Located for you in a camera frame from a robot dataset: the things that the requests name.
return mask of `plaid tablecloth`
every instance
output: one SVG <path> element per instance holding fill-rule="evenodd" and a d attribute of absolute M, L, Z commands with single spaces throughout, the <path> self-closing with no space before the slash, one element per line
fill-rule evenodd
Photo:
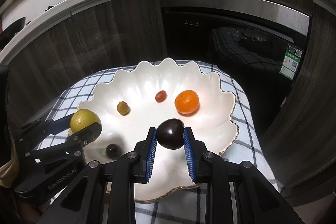
<path fill-rule="evenodd" d="M 188 60 L 177 61 L 184 65 Z M 196 61 L 201 72 L 215 71 L 221 79 L 223 91 L 231 91 L 236 94 L 237 102 L 232 114 L 232 120 L 239 126 L 239 135 L 235 143 L 222 154 L 225 160 L 240 163 L 243 160 L 251 161 L 260 172 L 278 189 L 274 175 L 266 162 L 260 149 L 256 133 L 253 127 L 249 102 L 243 89 L 229 75 L 221 71 L 217 66 Z M 93 88 L 97 83 L 110 82 L 119 69 L 131 71 L 136 66 L 112 68 L 94 73 L 65 90 L 48 115 L 48 119 L 60 119 L 74 113 L 79 102 L 89 100 L 93 96 Z M 65 142 L 68 135 L 63 131 L 56 136 L 48 136 L 39 146 L 39 149 Z M 232 204 L 235 208 L 235 196 L 231 188 Z M 174 223 L 204 223 L 206 205 L 206 185 L 201 187 L 179 190 L 172 195 L 153 204 L 135 204 L 137 224 L 174 224 Z"/>

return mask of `floor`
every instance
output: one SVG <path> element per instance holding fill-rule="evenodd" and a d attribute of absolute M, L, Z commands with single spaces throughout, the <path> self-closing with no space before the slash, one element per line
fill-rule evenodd
<path fill-rule="evenodd" d="M 295 207 L 294 210 L 301 217 L 304 224 L 317 224 L 334 198 L 335 195 L 330 194 L 312 203 Z"/>

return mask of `bowl rim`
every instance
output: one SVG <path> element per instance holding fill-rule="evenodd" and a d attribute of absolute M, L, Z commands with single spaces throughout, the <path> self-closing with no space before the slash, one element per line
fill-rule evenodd
<path fill-rule="evenodd" d="M 187 62 L 186 64 L 184 64 L 184 65 L 179 65 L 179 64 L 176 63 L 176 61 L 175 61 L 174 59 L 172 59 L 172 58 L 170 58 L 170 57 L 167 57 L 167 58 L 165 58 L 164 60 L 167 60 L 167 59 L 170 59 L 170 60 L 174 61 L 174 63 L 175 63 L 176 65 L 181 66 L 181 67 L 187 65 L 187 64 L 190 63 L 190 62 L 192 62 L 192 63 L 195 63 L 195 64 L 197 65 L 197 67 L 198 67 L 198 69 L 199 69 L 199 72 L 200 72 L 201 74 L 206 75 L 206 74 L 210 73 L 210 72 L 208 72 L 208 73 L 203 73 L 203 72 L 201 72 L 201 68 L 199 67 L 199 65 L 198 65 L 194 60 L 190 60 L 190 61 L 188 61 L 188 62 Z M 146 60 L 142 60 L 142 61 L 140 61 L 140 62 L 136 65 L 136 67 L 135 67 L 132 71 L 127 71 L 127 72 L 133 72 L 134 70 L 136 70 L 136 68 L 138 67 L 138 65 L 139 65 L 140 63 L 142 63 L 142 62 L 147 62 L 147 63 L 149 63 L 151 66 L 154 67 L 154 66 L 158 66 L 158 65 L 160 65 L 164 60 L 162 60 L 159 64 L 156 64 L 156 65 L 153 65 L 152 63 L 150 63 L 150 62 L 148 62 L 148 61 L 146 61 Z M 216 74 L 218 75 L 218 77 L 219 77 L 219 81 L 221 81 L 221 77 L 219 76 L 219 73 L 218 73 L 217 71 L 211 71 L 211 72 L 216 73 Z M 95 86 L 93 87 L 93 97 L 94 97 L 94 95 L 95 95 L 95 94 L 94 94 L 94 92 L 95 92 L 95 87 L 96 87 L 96 85 L 98 85 L 98 84 L 102 84 L 102 83 L 97 83 L 97 84 L 95 84 Z M 235 109 L 235 107 L 236 107 L 236 103 L 237 103 L 236 94 L 233 93 L 232 91 L 223 91 L 223 90 L 222 90 L 222 92 L 232 93 L 233 96 L 234 96 L 234 103 L 233 103 L 233 107 L 232 107 L 232 110 L 231 110 L 231 113 L 230 113 L 230 122 L 232 122 L 232 123 L 234 123 L 234 124 L 236 125 L 236 127 L 237 127 L 237 132 L 236 132 L 236 134 L 235 134 L 233 140 L 231 141 L 231 143 L 229 143 L 229 145 L 227 145 L 226 148 L 224 148 L 222 151 L 220 151 L 220 152 L 218 153 L 219 156 L 221 156 L 226 150 L 228 150 L 228 149 L 231 147 L 231 145 L 233 145 L 233 143 L 236 141 L 236 139 L 238 138 L 238 135 L 239 135 L 239 126 L 232 120 L 232 113 L 233 113 L 233 111 L 234 111 L 234 109 Z M 161 200 L 161 199 L 163 199 L 163 198 L 168 197 L 170 194 L 172 194 L 173 192 L 176 192 L 176 191 L 178 191 L 178 190 L 193 189 L 193 188 L 199 187 L 199 186 L 201 186 L 201 185 L 202 185 L 202 183 L 193 184 L 193 185 L 187 185 L 187 186 L 178 186 L 178 187 L 175 187 L 175 188 L 169 190 L 168 192 L 166 192 L 165 194 L 163 194 L 163 195 L 161 195 L 161 196 L 159 196 L 159 197 L 157 197 L 157 198 L 153 198 L 153 199 L 149 199 L 149 200 L 134 199 L 134 201 L 135 201 L 136 203 L 140 203 L 140 204 L 150 204 L 150 203 L 155 203 L 155 202 L 157 202 L 157 201 L 159 201 L 159 200 Z"/>

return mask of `yellow-green fruit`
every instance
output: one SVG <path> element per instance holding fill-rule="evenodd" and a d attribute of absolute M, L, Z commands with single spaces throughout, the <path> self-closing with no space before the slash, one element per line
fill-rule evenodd
<path fill-rule="evenodd" d="M 70 120 L 70 128 L 72 133 L 76 133 L 94 122 L 101 124 L 96 113 L 88 109 L 80 109 L 72 116 Z"/>

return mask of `qr code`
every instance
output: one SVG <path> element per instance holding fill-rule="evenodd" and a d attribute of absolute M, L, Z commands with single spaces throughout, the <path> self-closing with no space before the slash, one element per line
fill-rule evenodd
<path fill-rule="evenodd" d="M 301 58 L 302 51 L 300 51 L 298 48 L 296 49 L 295 55 Z"/>
<path fill-rule="evenodd" d="M 298 65 L 298 62 L 296 62 L 296 61 L 293 61 L 293 62 L 292 62 L 292 67 L 293 67 L 294 69 L 296 69 L 297 65 Z"/>

